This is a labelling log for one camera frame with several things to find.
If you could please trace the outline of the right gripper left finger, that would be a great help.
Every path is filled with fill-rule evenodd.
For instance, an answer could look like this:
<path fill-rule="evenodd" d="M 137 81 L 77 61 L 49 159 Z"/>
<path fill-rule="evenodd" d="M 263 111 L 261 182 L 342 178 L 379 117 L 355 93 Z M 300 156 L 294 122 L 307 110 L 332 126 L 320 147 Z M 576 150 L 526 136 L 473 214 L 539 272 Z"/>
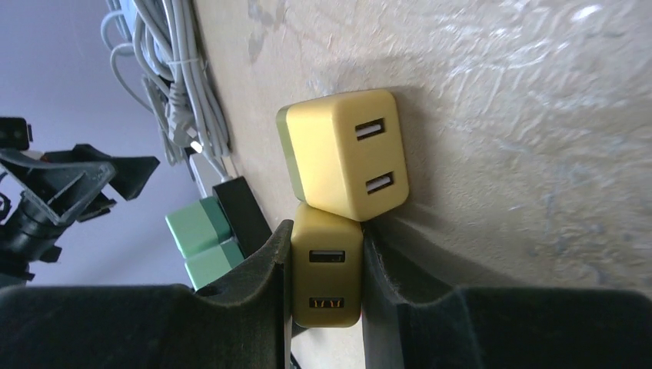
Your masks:
<path fill-rule="evenodd" d="M 198 291 L 181 284 L 1 291 L 3 368 L 288 368 L 293 223 Z"/>

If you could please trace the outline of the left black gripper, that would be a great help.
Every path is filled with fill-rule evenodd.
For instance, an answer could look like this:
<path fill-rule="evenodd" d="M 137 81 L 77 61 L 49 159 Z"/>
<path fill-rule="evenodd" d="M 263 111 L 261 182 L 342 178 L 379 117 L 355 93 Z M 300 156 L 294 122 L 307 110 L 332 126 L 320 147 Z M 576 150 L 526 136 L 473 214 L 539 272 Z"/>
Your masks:
<path fill-rule="evenodd" d="M 1 176 L 22 187 L 17 208 L 1 196 L 1 283 L 24 285 L 32 262 L 55 263 L 56 241 L 75 222 L 108 214 L 116 202 L 110 185 L 126 201 L 137 198 L 159 166 L 155 156 L 115 157 L 89 144 L 43 154 L 31 151 L 32 127 L 24 118 L 1 119 Z"/>

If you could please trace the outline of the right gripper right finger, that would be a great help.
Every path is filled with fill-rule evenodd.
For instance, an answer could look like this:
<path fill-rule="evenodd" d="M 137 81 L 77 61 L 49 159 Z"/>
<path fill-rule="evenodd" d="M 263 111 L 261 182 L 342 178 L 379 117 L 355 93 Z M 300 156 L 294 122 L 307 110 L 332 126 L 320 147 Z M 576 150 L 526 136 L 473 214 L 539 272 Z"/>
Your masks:
<path fill-rule="evenodd" d="M 451 287 L 364 230 L 369 368 L 649 368 L 651 302 L 635 291 Z"/>

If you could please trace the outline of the green plug black strip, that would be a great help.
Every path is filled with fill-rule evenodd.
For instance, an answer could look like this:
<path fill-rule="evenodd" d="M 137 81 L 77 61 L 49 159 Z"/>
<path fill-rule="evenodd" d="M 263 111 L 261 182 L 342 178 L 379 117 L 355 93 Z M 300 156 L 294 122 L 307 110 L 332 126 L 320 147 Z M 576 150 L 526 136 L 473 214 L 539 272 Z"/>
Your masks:
<path fill-rule="evenodd" d="M 185 267 L 197 291 L 227 274 L 244 259 L 238 243 L 228 240 L 186 259 Z"/>
<path fill-rule="evenodd" d="M 231 227 L 214 197 L 202 198 L 165 216 L 184 259 L 213 248 L 232 236 Z"/>

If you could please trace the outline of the black power strip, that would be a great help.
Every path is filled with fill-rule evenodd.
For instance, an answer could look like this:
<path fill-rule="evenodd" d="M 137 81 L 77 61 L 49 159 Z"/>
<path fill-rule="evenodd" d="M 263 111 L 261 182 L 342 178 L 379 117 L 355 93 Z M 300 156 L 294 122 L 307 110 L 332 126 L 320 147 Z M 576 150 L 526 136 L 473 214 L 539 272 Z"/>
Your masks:
<path fill-rule="evenodd" d="M 261 208 L 245 177 L 212 187 L 244 258 L 256 253 L 272 235 Z"/>

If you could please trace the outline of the yellow plug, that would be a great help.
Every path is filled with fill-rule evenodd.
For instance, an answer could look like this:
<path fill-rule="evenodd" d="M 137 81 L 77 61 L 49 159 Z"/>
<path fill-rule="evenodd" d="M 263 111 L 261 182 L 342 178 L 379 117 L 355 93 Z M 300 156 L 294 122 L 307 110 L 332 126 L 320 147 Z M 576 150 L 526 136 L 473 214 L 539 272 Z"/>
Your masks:
<path fill-rule="evenodd" d="M 286 105 L 275 122 L 298 200 L 354 221 L 368 221 L 406 202 L 398 105 L 387 89 Z"/>
<path fill-rule="evenodd" d="M 300 203 L 291 232 L 294 322 L 306 328 L 356 324 L 363 258 L 359 222 Z"/>

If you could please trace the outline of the white power strip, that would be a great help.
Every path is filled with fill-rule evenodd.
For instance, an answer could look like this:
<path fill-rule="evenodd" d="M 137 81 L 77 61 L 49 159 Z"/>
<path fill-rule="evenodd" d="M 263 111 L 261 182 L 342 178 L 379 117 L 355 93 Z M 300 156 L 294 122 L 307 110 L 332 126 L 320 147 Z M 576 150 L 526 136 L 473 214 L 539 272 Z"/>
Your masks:
<path fill-rule="evenodd" d="M 220 174 L 206 157 L 201 154 L 192 154 L 189 157 L 189 165 L 201 198 L 212 196 L 213 187 L 223 182 Z"/>

